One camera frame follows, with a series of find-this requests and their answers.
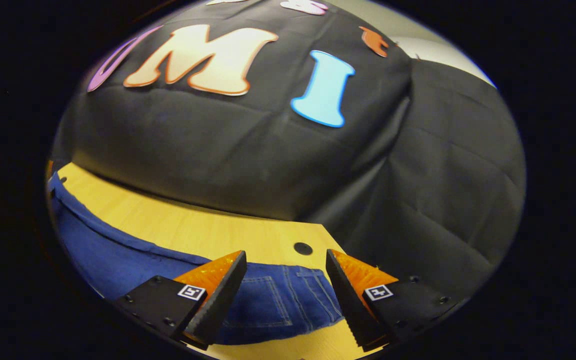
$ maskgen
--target wooden table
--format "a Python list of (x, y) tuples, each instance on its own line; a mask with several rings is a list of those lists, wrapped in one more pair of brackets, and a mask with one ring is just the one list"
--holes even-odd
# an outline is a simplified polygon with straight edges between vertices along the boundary
[[(162, 248), (211, 260), (245, 250), (251, 263), (322, 269), (326, 277), (326, 250), (343, 252), (321, 224), (231, 214), (137, 193), (73, 163), (60, 169), (58, 176), (66, 177), (67, 191), (99, 219)], [(297, 253), (293, 248), (297, 242), (311, 246), (312, 254)], [(289, 339), (215, 344), (206, 351), (189, 345), (189, 349), (221, 360), (355, 360), (381, 350), (363, 352), (345, 319)]]

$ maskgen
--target blue cloth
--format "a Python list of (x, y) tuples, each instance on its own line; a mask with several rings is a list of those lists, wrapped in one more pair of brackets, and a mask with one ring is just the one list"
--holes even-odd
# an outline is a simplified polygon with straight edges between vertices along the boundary
[[(58, 175), (52, 176), (48, 190), (55, 191), (52, 210), (75, 267), (107, 299), (115, 300), (155, 275), (174, 279), (210, 262), (104, 223), (68, 193)], [(291, 338), (341, 319), (335, 292), (320, 269), (249, 262), (215, 343), (242, 345)]]

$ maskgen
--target blue denim jeans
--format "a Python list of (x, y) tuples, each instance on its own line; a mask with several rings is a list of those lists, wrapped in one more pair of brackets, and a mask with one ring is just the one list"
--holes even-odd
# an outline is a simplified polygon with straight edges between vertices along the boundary
[[(174, 279), (205, 257), (137, 239), (94, 216), (57, 175), (52, 210), (60, 239), (74, 266), (101, 296), (115, 300), (155, 275)], [(307, 334), (343, 319), (320, 269), (249, 262), (216, 344), (242, 345)]]

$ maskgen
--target black cloth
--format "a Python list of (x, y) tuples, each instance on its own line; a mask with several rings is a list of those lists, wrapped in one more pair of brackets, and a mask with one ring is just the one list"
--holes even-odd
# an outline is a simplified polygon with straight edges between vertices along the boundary
[[(326, 4), (322, 16), (272, 0), (199, 4), (144, 28), (164, 24), (95, 91), (86, 88), (105, 59), (83, 77), (57, 133), (55, 169), (72, 161), (185, 203), (320, 223), (349, 255), (467, 299), (500, 264), (521, 218), (526, 166), (512, 115), (486, 82), (411, 59)], [(254, 58), (247, 94), (191, 88), (187, 78), (203, 64), (174, 84), (162, 76), (122, 85), (171, 32), (199, 24), (210, 25), (209, 40), (246, 27), (279, 36)], [(384, 38), (387, 57), (359, 27)], [(356, 71), (341, 128), (291, 108), (311, 79), (312, 50)]]

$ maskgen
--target blue letter i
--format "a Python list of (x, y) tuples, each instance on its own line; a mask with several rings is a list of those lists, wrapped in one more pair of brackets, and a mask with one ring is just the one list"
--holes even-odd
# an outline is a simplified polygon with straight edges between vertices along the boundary
[(290, 105), (297, 114), (308, 120), (341, 128), (345, 122), (340, 110), (341, 98), (346, 79), (355, 75), (355, 69), (323, 51), (313, 50), (310, 55), (317, 62), (310, 83), (306, 93), (302, 97), (293, 98)]

